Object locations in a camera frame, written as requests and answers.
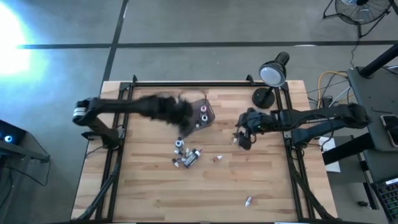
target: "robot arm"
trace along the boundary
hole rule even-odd
[[[189,132],[189,118],[193,114],[189,102],[180,98],[162,95],[142,96],[136,100],[104,100],[89,98],[78,101],[73,113],[73,122],[87,126],[93,135],[100,136],[110,149],[119,146],[119,131],[108,128],[97,116],[100,113],[139,113],[150,119],[158,119],[177,125],[180,133]]]
[[[308,129],[298,128],[306,123],[319,123]],[[248,150],[251,147],[251,135],[274,131],[291,131],[292,144],[305,144],[314,137],[341,128],[364,128],[369,118],[364,108],[357,104],[339,105],[333,108],[297,111],[278,110],[270,114],[256,111],[253,108],[241,114],[236,126],[244,127],[246,132],[235,134],[239,145]]]

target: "wooden tabletop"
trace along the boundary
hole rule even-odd
[[[104,82],[102,98],[115,99],[120,82]],[[296,110],[309,110],[303,81],[289,81]],[[129,115],[126,145],[114,211],[115,222],[273,222],[297,221],[290,175],[281,133],[257,135],[250,151],[232,144],[239,115],[254,107],[254,87],[203,87],[216,115],[214,123],[185,139],[190,149],[203,149],[199,160],[186,169],[176,168],[174,142],[177,128]],[[133,98],[158,92],[178,94],[181,88],[135,87]],[[193,89],[183,95],[189,100],[203,98]],[[271,108],[276,110],[276,103]],[[108,126],[113,114],[99,117]],[[101,145],[92,141],[88,151]],[[211,159],[222,155],[222,160]],[[100,189],[105,150],[85,159],[72,218],[83,213]],[[312,192],[336,217],[322,155],[316,146],[305,150],[305,166]],[[307,210],[300,192],[305,216]],[[253,198],[245,207],[246,198]]]

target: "yellow cable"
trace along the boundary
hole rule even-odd
[[[332,74],[348,77],[347,74],[344,74],[344,73],[341,73],[341,72],[335,72],[335,71],[325,71],[319,76],[319,78],[318,78],[318,108],[321,105],[321,92],[320,92],[321,79],[322,79],[322,76],[324,76],[325,74],[328,74],[328,73],[332,73]]]
[[[347,98],[344,98],[342,100],[337,101],[338,104],[344,102],[345,100],[347,100]]]

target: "lamp head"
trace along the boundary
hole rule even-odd
[[[289,61],[289,55],[281,52],[275,60],[266,62],[261,65],[259,75],[261,80],[271,86],[280,87],[286,82],[286,64]]]

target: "gray floor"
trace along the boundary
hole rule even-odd
[[[356,40],[354,26],[339,18],[322,20],[327,2],[130,0],[119,42]],[[0,47],[4,43],[111,43],[121,4],[122,0],[5,0],[0,2],[0,26],[5,26],[4,21],[13,26],[0,35]],[[392,12],[363,40],[397,40],[398,30],[391,29],[396,23]],[[286,51],[290,54],[288,79],[304,80],[309,91],[317,88],[322,72],[349,69],[353,47],[118,49],[110,80],[131,80],[133,74],[140,80],[241,80],[247,74],[256,77],[262,63]],[[366,65],[389,47],[359,46],[354,64]],[[84,129],[72,124],[72,111],[77,100],[100,92],[108,55],[109,49],[0,51],[0,119],[30,131],[52,160],[49,185],[41,187],[26,179],[6,223],[70,218],[87,145],[80,136]],[[336,77],[333,83],[341,80]],[[336,96],[347,86],[335,85],[327,95]],[[316,92],[309,97],[316,98]],[[337,134],[362,132],[346,129]],[[45,171],[37,169],[34,175],[43,177]],[[354,204],[364,199],[360,185],[331,181],[331,187],[340,218],[386,222],[380,210]]]

